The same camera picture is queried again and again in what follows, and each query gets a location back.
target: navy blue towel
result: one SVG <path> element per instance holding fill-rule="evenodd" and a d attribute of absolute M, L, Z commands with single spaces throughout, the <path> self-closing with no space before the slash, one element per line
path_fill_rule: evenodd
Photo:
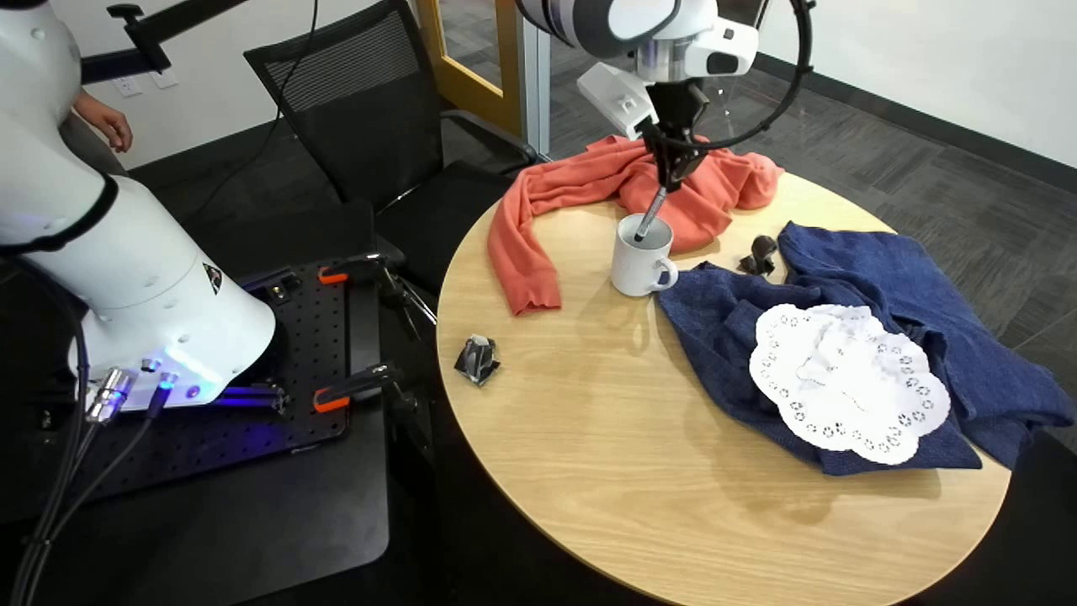
<path fill-rule="evenodd" d="M 1013 467 L 1031 426 L 1069 423 L 1069 400 L 1049 372 L 995 343 L 913 240 L 789 224 L 777 242 L 794 270 L 784 285 L 700 263 L 657 295 L 705 390 L 731 417 L 828 474 L 885 467 L 794 436 L 747 372 L 755 323 L 765 308 L 777 304 L 846 304 L 873 305 L 889 330 L 923 343 L 954 394 L 948 421 L 923 436 L 915 459 L 899 467 L 981 467 L 965 436 Z"/>

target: wall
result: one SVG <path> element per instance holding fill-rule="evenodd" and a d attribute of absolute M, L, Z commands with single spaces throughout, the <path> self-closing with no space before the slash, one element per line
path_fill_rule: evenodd
<path fill-rule="evenodd" d="M 813 68 L 1077 167 L 1075 0 L 819 0 Z M 794 59 L 770 0 L 765 52 Z"/>
<path fill-rule="evenodd" d="M 112 0 L 50 0 L 84 52 L 132 46 Z M 142 0 L 146 13 L 180 0 Z M 370 6 L 370 0 L 321 0 L 321 22 Z M 128 167 L 273 122 L 275 106 L 242 50 L 297 38 L 309 28 L 312 0 L 245 0 L 229 13 L 166 43 L 172 72 L 92 85 L 96 97 L 120 106 L 134 124 Z"/>

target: wooden table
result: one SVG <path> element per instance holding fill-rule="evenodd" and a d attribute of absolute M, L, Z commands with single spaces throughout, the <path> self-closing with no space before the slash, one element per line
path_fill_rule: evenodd
<path fill-rule="evenodd" d="M 497 487 L 599 572 L 671 601 L 899 601 L 956 569 L 993 525 L 1010 472 L 878 472 L 823 478 L 705 394 L 653 298 L 605 272 L 613 201 L 542 214 L 564 305 L 513 315 L 486 257 L 490 211 L 461 242 L 439 315 L 450 409 Z M 794 217 L 885 230 L 784 174 L 760 211 L 738 211 L 678 263 L 734 266 Z M 454 372 L 469 334 L 497 340 L 503 371 Z"/>

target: orange cloth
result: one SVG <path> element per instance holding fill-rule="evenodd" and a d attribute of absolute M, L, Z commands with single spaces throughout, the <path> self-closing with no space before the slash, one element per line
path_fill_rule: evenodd
<path fill-rule="evenodd" d="M 661 217 L 674 230 L 674 253 L 700 248 L 731 224 L 731 207 L 760 207 L 773 199 L 777 166 L 765 156 L 711 152 L 700 167 L 666 199 Z M 601 139 L 583 156 L 519 173 L 503 196 L 487 233 L 487 258 L 513 312 L 558 308 L 554 266 L 532 235 L 532 217 L 619 199 L 646 211 L 657 190 L 657 160 L 643 142 Z"/>

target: white doily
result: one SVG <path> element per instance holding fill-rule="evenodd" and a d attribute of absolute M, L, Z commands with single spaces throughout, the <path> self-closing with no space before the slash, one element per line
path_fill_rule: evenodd
<path fill-rule="evenodd" d="M 747 362 L 808 444 L 903 465 L 948 414 L 948 390 L 906 334 L 869 305 L 770 305 Z"/>

